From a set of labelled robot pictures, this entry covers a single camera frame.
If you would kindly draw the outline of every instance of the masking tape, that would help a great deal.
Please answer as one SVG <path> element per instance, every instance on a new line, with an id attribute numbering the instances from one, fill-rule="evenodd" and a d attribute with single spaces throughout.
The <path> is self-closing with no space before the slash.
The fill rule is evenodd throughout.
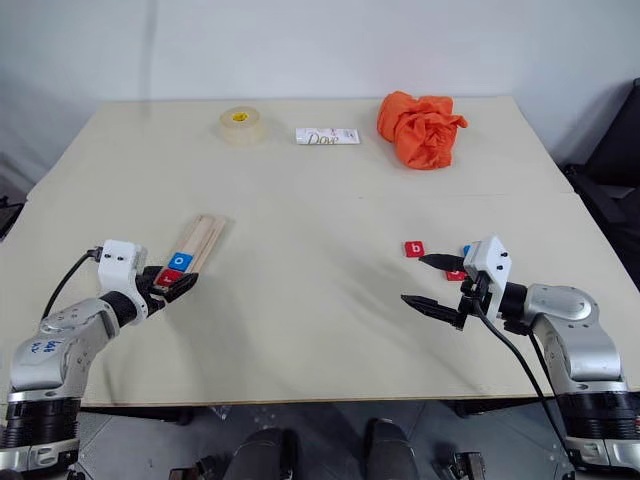
<path id="1" fill-rule="evenodd" d="M 260 113 L 252 107 L 235 107 L 220 115 L 220 131 L 233 145 L 253 145 L 265 135 Z"/>

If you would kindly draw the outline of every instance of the table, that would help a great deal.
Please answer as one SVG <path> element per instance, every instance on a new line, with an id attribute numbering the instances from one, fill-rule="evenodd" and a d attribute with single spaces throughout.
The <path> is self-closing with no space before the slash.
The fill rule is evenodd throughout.
<path id="1" fill-rule="evenodd" d="M 400 300 L 459 298 L 458 284 L 403 256 L 404 241 L 456 253 L 492 233 L 511 252 L 513 281 L 597 299 L 628 381 L 640 385 L 640 296 L 511 99 L 456 100 L 470 127 L 454 166 L 434 172 L 395 160 L 375 133 L 377 100 L 250 103 L 269 127 L 254 147 L 215 132 L 237 102 L 100 108 L 0 246 L 3 397 L 11 352 L 81 252 L 124 239 L 159 264 L 198 213 L 228 219 L 198 285 L 123 329 L 94 363 L 85 405 L 530 396 L 479 321 L 460 333 Z M 296 126 L 356 127 L 363 143 L 296 146 Z M 86 266 L 58 305 L 96 293 Z M 533 364 L 525 339 L 514 340 Z"/>

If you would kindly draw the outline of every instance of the orange cloth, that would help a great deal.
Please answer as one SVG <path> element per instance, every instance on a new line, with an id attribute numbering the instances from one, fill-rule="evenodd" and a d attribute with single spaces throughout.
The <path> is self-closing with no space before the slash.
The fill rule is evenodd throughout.
<path id="1" fill-rule="evenodd" d="M 380 106 L 378 132 L 395 144 L 396 155 L 407 167 L 448 167 L 458 127 L 468 125 L 464 117 L 452 112 L 451 97 L 416 100 L 404 92 L 393 92 Z"/>

